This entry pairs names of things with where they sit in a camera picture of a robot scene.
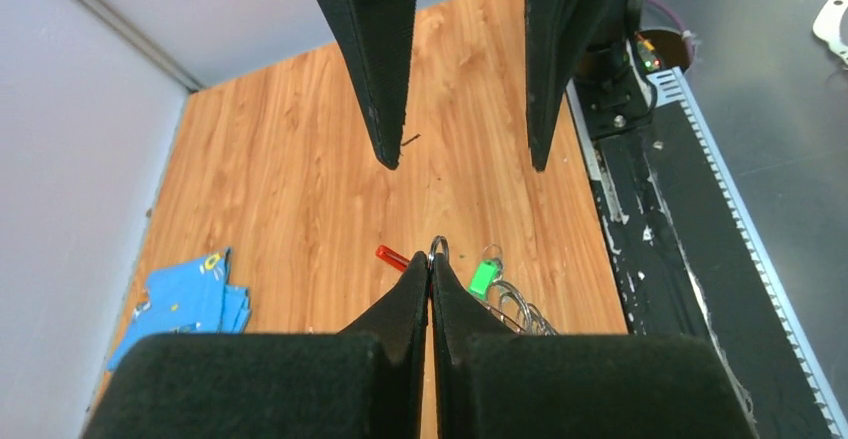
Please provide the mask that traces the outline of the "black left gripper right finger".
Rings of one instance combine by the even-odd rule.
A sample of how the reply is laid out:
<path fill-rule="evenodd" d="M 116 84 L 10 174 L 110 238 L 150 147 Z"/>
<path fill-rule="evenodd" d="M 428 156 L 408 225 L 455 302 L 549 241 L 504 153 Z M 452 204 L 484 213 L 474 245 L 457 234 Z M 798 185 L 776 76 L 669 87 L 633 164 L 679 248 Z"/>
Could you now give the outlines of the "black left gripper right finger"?
<path fill-rule="evenodd" d="M 443 438 L 752 438 L 713 348 L 688 336 L 523 335 L 431 261 Z"/>

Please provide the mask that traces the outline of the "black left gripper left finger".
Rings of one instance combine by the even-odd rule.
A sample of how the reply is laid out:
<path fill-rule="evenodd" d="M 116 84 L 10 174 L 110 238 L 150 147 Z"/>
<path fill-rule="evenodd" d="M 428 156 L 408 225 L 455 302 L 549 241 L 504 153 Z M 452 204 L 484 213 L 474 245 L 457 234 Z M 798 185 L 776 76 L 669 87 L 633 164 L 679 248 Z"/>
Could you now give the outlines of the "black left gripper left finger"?
<path fill-rule="evenodd" d="M 415 438 L 429 261 L 335 334 L 157 334 L 125 355 L 87 438 Z"/>

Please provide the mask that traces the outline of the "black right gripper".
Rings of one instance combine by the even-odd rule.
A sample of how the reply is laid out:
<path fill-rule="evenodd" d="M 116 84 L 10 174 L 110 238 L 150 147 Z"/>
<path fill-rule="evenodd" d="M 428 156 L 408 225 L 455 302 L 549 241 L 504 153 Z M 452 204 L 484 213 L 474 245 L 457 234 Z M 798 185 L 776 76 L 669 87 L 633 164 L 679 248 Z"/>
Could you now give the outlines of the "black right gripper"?
<path fill-rule="evenodd" d="M 566 86 L 613 0 L 524 0 L 531 163 L 545 170 Z M 340 48 L 376 159 L 399 165 L 416 0 L 317 0 Z"/>

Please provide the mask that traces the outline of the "metal keyring plate with spring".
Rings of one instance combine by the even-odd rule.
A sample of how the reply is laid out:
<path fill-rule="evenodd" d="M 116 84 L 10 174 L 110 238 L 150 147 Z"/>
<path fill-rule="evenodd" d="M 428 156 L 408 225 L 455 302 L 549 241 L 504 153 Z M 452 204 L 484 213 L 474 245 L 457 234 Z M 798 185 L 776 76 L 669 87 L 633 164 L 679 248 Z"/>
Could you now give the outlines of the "metal keyring plate with spring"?
<path fill-rule="evenodd" d="M 514 332 L 539 336 L 558 335 L 559 332 L 544 317 L 540 309 L 529 302 L 517 286 L 504 274 L 488 290 L 487 300 L 475 298 L 484 308 Z"/>

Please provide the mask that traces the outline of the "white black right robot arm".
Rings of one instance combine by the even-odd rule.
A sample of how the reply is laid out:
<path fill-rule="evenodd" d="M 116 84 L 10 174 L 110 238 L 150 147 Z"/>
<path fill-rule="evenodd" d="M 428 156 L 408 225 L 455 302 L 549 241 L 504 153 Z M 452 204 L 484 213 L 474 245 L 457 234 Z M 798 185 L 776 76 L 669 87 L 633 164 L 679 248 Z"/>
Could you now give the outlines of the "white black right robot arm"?
<path fill-rule="evenodd" d="M 377 160 L 399 164 L 406 119 L 416 0 L 317 0 L 342 52 Z M 642 0 L 524 0 L 528 147 L 548 163 L 569 81 L 587 77 L 592 55 L 624 65 Z"/>

